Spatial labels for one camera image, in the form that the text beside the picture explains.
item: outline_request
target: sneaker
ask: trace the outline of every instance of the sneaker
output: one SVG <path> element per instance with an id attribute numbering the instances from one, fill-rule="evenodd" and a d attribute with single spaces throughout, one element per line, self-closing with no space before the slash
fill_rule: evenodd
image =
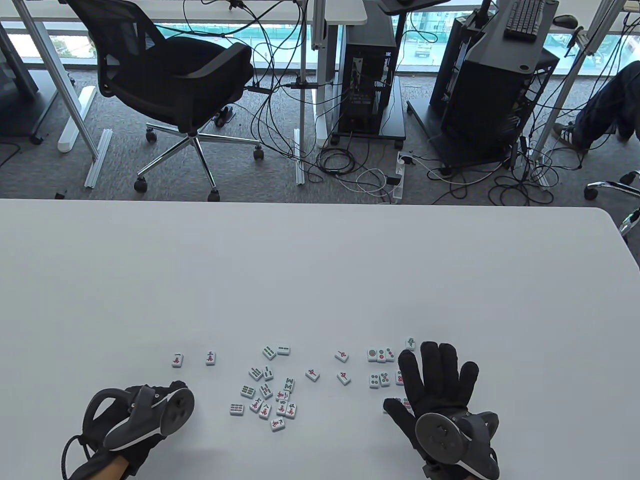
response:
<path id="1" fill-rule="evenodd" d="M 575 125 L 573 122 L 565 124 L 554 124 L 554 129 L 551 132 L 560 143 L 564 143 L 567 147 L 574 149 L 576 152 L 586 153 L 589 150 L 589 146 L 586 146 L 580 142 L 575 132 Z"/>

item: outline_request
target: power strip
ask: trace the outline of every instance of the power strip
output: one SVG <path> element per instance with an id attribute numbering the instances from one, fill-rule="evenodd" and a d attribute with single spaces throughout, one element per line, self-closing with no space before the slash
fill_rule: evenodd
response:
<path id="1" fill-rule="evenodd" d="M 404 167 L 407 163 L 413 163 L 413 157 L 409 152 L 398 152 L 398 157 L 396 160 L 396 175 L 400 175 L 400 183 L 394 189 L 394 200 L 398 202 L 402 200 L 402 195 L 404 191 Z"/>

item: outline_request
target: chair base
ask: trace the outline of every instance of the chair base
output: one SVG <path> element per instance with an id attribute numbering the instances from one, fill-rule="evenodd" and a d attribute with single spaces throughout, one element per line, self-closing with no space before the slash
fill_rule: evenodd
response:
<path id="1" fill-rule="evenodd" d="M 209 179 L 209 183 L 211 184 L 211 193 L 209 193 L 207 200 L 209 202 L 219 202 L 220 193 L 218 192 L 218 187 L 216 186 L 216 180 L 211 173 L 211 169 L 209 169 L 209 166 L 207 165 L 207 161 L 205 160 L 204 153 L 202 152 L 202 146 L 200 142 L 204 141 L 209 143 L 236 143 L 241 145 L 254 145 L 254 160 L 264 159 L 264 151 L 262 150 L 262 145 L 258 140 L 203 133 L 202 131 L 209 125 L 210 122 L 211 120 L 204 124 L 197 132 L 189 134 L 184 134 L 178 131 L 178 129 L 175 127 L 147 123 L 147 133 L 145 136 L 147 137 L 147 141 L 149 142 L 155 142 L 157 140 L 157 134 L 155 131 L 161 131 L 171 135 L 176 135 L 182 137 L 182 139 L 167 151 L 163 152 L 151 162 L 146 164 L 142 169 L 138 170 L 138 178 L 133 185 L 134 190 L 139 193 L 146 192 L 148 186 L 147 180 L 145 179 L 145 174 L 153 170 L 165 160 L 173 157 L 176 153 L 180 152 L 186 146 L 191 145 L 193 146 L 193 148 L 195 148 L 196 153 L 198 154 L 198 158 L 200 159 L 200 163 L 202 164 L 202 168 L 204 169 L 204 172 Z"/>
<path id="2" fill-rule="evenodd" d="M 634 198 L 640 198 L 640 190 L 630 187 L 631 183 L 640 177 L 640 170 L 634 170 L 622 176 L 619 182 L 594 182 L 588 184 L 584 188 L 584 198 L 586 200 L 595 200 L 598 198 L 598 189 L 611 188 L 616 191 L 620 191 L 626 195 Z M 627 235 L 640 221 L 640 207 L 633 210 L 618 227 L 618 231 L 625 242 L 627 242 Z"/>

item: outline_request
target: white table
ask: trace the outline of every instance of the white table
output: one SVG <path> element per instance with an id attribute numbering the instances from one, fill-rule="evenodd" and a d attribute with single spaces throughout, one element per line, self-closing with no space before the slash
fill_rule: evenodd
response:
<path id="1" fill-rule="evenodd" d="M 182 1 L 180 0 L 134 0 L 139 4 L 142 10 L 156 22 L 184 22 L 184 12 L 182 11 Z M 259 16 L 268 8 L 275 4 L 275 0 L 248 0 L 246 5 Z M 307 20 L 311 21 L 313 17 L 313 0 L 308 0 Z M 229 10 L 227 2 L 214 2 L 211 4 L 202 4 L 199 1 L 188 1 L 185 5 L 187 18 L 191 22 L 228 22 L 228 23 L 246 23 L 252 18 L 241 10 Z M 364 10 L 362 0 L 326 0 L 324 9 L 324 19 L 327 25 L 360 25 L 367 22 L 367 14 Z M 56 49 L 44 28 L 44 21 L 78 21 L 79 19 L 73 10 L 65 4 L 60 4 L 58 0 L 0 0 L 0 20 L 11 21 L 21 20 L 26 29 L 29 31 L 38 52 L 40 53 L 43 63 L 51 74 L 52 80 L 56 84 L 56 88 L 69 110 L 71 118 L 69 118 L 65 129 L 58 141 L 58 150 L 61 152 L 70 151 L 80 132 L 92 153 L 92 167 L 85 181 L 84 186 L 95 187 L 106 150 L 111 139 L 111 129 L 105 129 L 100 138 L 100 143 L 96 146 L 88 132 L 84 118 L 91 106 L 91 102 L 95 96 L 96 90 L 94 86 L 85 87 L 80 96 L 76 95 L 62 65 L 58 58 Z M 261 22 L 263 23 L 297 23 L 298 7 L 294 2 L 284 2 L 274 8 L 267 14 Z M 303 51 L 306 49 L 306 30 L 302 35 Z M 326 48 L 320 49 L 319 62 L 326 64 L 327 56 Z M 305 55 L 301 61 L 301 77 L 305 77 Z M 301 99 L 304 96 L 304 90 L 301 90 Z M 298 129 L 296 149 L 300 151 L 300 146 L 304 142 L 304 104 L 300 107 L 300 128 Z M 296 175 L 300 175 L 302 170 L 296 165 Z"/>
<path id="2" fill-rule="evenodd" d="M 59 478 L 96 391 L 182 379 L 196 410 L 139 480 L 422 479 L 381 410 L 402 390 L 366 379 L 392 371 L 367 347 L 407 335 L 479 364 L 470 407 L 500 416 L 501 478 L 637 471 L 640 273 L 601 210 L 0 200 L 0 225 L 2 478 Z M 298 414 L 272 433 L 228 406 L 278 340 Z"/>

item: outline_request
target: person's leg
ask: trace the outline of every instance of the person's leg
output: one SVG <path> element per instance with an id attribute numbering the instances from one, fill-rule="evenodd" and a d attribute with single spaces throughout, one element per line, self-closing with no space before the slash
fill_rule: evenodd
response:
<path id="1" fill-rule="evenodd" d="M 616 124 L 619 136 L 629 139 L 637 129 L 636 118 L 640 109 L 640 61 L 630 63 L 620 71 L 620 76 L 625 98 Z"/>
<path id="2" fill-rule="evenodd" d="M 554 136 L 575 150 L 588 150 L 612 124 L 622 136 L 630 137 L 635 111 L 640 99 L 640 61 L 618 72 L 602 90 L 593 96 L 578 114 L 574 124 L 555 124 Z"/>

